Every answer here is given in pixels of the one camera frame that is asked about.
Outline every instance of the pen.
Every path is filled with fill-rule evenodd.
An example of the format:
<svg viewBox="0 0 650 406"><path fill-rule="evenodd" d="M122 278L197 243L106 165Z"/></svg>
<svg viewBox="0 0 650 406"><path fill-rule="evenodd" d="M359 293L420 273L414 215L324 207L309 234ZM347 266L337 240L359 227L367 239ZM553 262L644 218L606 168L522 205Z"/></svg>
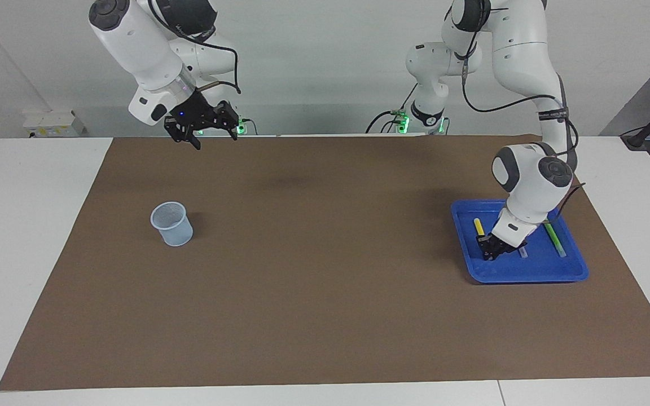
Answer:
<svg viewBox="0 0 650 406"><path fill-rule="evenodd" d="M545 223L543 226L546 228L548 235L551 237L551 241L553 242L553 246L555 246L555 250L558 251L558 255L560 255L562 258L565 258L566 255L565 250L563 249L563 244L560 243L558 236L555 234L555 230L553 230L553 226L550 223Z"/></svg>
<svg viewBox="0 0 650 406"><path fill-rule="evenodd" d="M475 231L477 231L478 236L485 236L485 231L483 231L483 224L480 223L480 218L474 219L473 223L475 224Z"/></svg>

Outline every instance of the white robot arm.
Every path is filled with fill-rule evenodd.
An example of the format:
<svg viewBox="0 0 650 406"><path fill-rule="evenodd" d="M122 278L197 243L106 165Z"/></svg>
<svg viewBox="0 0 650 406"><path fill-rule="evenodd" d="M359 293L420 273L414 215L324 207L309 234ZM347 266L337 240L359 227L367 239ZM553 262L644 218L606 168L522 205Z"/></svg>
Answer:
<svg viewBox="0 0 650 406"><path fill-rule="evenodd" d="M168 41L152 18L178 38ZM96 36L137 80L130 113L150 126L165 118L175 141L197 149L194 131L224 129L237 139L239 117L232 105L222 101L213 107L205 97L217 97L220 84L237 88L211 77L232 72L236 64L236 54L227 52L230 44L215 36L216 18L207 0L97 0L89 13Z"/></svg>
<svg viewBox="0 0 650 406"><path fill-rule="evenodd" d="M454 0L443 24L443 43L426 43L410 50L409 72L418 80L410 111L426 131L443 115L448 87L443 76L461 76L464 97L469 72L482 61L477 39L493 34L493 72L508 90L533 100L541 121L542 142L512 145L498 152L493 175L510 193L498 223L479 239L483 256L496 259L516 251L546 221L573 182L576 140L568 118L565 91L548 56L545 0Z"/></svg>

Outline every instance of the white table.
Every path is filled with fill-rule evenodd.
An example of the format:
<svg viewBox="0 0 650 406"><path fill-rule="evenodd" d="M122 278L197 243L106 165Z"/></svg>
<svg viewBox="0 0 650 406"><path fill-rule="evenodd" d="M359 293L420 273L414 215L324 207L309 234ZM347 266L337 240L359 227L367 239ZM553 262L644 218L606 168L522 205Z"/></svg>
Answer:
<svg viewBox="0 0 650 406"><path fill-rule="evenodd" d="M0 139L0 379L111 141ZM650 157L603 137L583 138L579 156L577 175L650 302ZM8 392L0 404L640 406L650 378Z"/></svg>

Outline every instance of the blue tray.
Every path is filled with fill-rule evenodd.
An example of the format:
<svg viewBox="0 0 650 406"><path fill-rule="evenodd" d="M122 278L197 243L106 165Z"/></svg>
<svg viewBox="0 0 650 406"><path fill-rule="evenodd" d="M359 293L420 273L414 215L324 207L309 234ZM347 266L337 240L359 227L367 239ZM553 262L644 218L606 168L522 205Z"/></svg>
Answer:
<svg viewBox="0 0 650 406"><path fill-rule="evenodd" d="M588 266L563 218L552 225L567 257L558 256L548 233L541 226L527 239L528 258L523 259L516 251L503 254L495 261L484 260L476 241L473 220L480 218L485 233L490 233L504 204L503 200L460 200L451 207L468 272L475 280L489 284L567 283L588 279ZM555 218L555 212L549 218Z"/></svg>

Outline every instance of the clear plastic cup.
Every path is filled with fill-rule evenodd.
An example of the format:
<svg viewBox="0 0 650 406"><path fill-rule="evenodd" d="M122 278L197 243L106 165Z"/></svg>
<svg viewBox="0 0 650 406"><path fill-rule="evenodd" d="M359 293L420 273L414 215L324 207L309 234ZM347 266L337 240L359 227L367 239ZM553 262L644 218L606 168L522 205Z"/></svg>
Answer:
<svg viewBox="0 0 650 406"><path fill-rule="evenodd" d="M192 239L192 225L182 203L168 201L157 206L150 215L150 223L162 235L168 246L183 246Z"/></svg>

